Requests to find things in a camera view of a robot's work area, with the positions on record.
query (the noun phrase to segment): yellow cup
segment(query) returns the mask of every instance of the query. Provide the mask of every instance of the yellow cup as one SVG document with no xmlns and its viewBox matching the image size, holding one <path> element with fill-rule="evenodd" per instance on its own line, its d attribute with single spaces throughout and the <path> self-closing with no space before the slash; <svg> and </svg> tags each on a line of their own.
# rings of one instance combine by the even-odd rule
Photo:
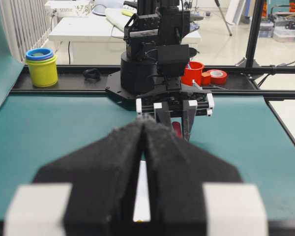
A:
<svg viewBox="0 0 295 236">
<path fill-rule="evenodd" d="M 57 55 L 54 55 L 52 60 L 41 63 L 33 63 L 30 60 L 26 60 L 26 63 L 29 65 L 32 83 L 36 87 L 50 87 L 58 82 L 56 61 Z"/>
</svg>

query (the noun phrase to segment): black cable clip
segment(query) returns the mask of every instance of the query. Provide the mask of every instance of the black cable clip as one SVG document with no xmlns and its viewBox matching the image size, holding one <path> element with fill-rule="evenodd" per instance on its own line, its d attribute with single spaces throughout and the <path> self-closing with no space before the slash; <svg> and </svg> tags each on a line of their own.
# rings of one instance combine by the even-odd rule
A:
<svg viewBox="0 0 295 236">
<path fill-rule="evenodd" d="M 271 75 L 276 75 L 277 74 L 276 65 L 270 65 L 270 66 L 272 67 Z"/>
<path fill-rule="evenodd" d="M 96 68 L 88 69 L 86 71 L 83 71 L 83 76 L 85 77 L 85 80 L 90 82 L 98 82 L 101 80 L 100 72 Z"/>
</svg>

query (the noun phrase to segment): tripod leg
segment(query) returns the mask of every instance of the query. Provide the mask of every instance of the tripod leg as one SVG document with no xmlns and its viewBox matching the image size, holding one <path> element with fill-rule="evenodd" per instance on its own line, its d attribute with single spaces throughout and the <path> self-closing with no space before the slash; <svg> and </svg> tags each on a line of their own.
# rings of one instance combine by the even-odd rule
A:
<svg viewBox="0 0 295 236">
<path fill-rule="evenodd" d="M 223 20 L 224 20 L 224 22 L 225 22 L 225 25 L 226 25 L 226 27 L 227 27 L 227 30 L 228 30 L 228 32 L 230 33 L 230 36 L 232 36 L 233 34 L 232 34 L 232 32 L 231 32 L 231 29 L 230 29 L 229 25 L 227 24 L 227 21 L 226 21 L 226 19 L 225 19 L 224 13 L 223 13 L 223 11 L 222 11 L 222 9 L 221 9 L 220 2 L 219 2 L 218 0 L 214 0 L 214 1 L 215 1 L 216 5 L 217 5 L 218 9 L 220 10 L 220 13 L 221 13 L 221 15 L 222 15 L 222 18 L 223 18 Z"/>
</svg>

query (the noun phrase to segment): teal table surface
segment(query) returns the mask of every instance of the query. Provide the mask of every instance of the teal table surface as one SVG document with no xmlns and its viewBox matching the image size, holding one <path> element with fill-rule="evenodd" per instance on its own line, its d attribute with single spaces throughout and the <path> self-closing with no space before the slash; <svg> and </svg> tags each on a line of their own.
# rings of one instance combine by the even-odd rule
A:
<svg viewBox="0 0 295 236">
<path fill-rule="evenodd" d="M 295 220 L 295 147 L 264 99 L 215 102 L 212 117 L 195 118 L 191 143 L 256 184 L 269 220 Z M 107 97 L 9 96 L 0 109 L 0 220 L 18 185 L 30 183 L 38 168 L 135 117 Z"/>
</svg>

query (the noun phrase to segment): white radiator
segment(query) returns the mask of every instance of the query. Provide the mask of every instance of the white radiator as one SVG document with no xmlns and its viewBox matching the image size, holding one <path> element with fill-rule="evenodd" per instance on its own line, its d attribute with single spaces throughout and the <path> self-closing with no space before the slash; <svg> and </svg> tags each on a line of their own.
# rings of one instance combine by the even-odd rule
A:
<svg viewBox="0 0 295 236">
<path fill-rule="evenodd" d="M 43 46 L 48 39 L 51 19 L 45 14 L 46 1 L 0 0 L 11 53 L 21 62 L 28 50 Z"/>
</svg>

